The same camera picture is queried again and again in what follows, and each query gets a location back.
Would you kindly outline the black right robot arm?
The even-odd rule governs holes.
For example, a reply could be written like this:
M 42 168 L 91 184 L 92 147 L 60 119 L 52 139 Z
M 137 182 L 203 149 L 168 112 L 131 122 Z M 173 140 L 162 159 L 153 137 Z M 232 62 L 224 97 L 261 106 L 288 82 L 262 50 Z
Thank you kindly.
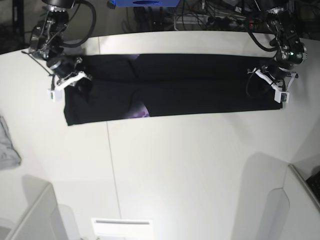
M 50 91 L 62 91 L 74 87 L 79 92 L 88 93 L 92 89 L 92 76 L 82 67 L 81 57 L 65 54 L 65 48 L 77 48 L 84 44 L 92 35 L 97 22 L 95 7 L 87 0 L 44 0 L 47 13 L 31 31 L 29 48 L 26 53 L 33 60 L 43 60 L 52 73 Z M 63 40 L 63 33 L 73 17 L 68 10 L 74 5 L 84 5 L 91 11 L 92 21 L 87 34 L 76 43 Z

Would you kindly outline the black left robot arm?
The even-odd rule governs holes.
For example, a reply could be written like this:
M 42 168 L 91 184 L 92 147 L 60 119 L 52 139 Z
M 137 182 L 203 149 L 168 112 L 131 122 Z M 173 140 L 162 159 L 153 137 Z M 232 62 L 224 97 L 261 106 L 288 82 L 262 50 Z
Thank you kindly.
M 307 58 L 307 48 L 301 42 L 296 31 L 295 21 L 287 8 L 287 0 L 256 0 L 257 10 L 253 11 L 245 20 L 245 29 L 253 42 L 265 52 L 274 52 L 275 55 L 250 74 L 264 80 L 269 89 L 276 95 L 287 96 L 285 78 L 293 81 L 297 74 L 293 68 L 303 63 Z M 269 42 L 270 47 L 262 45 L 250 28 L 250 22 L 263 15 L 268 29 L 274 35 Z

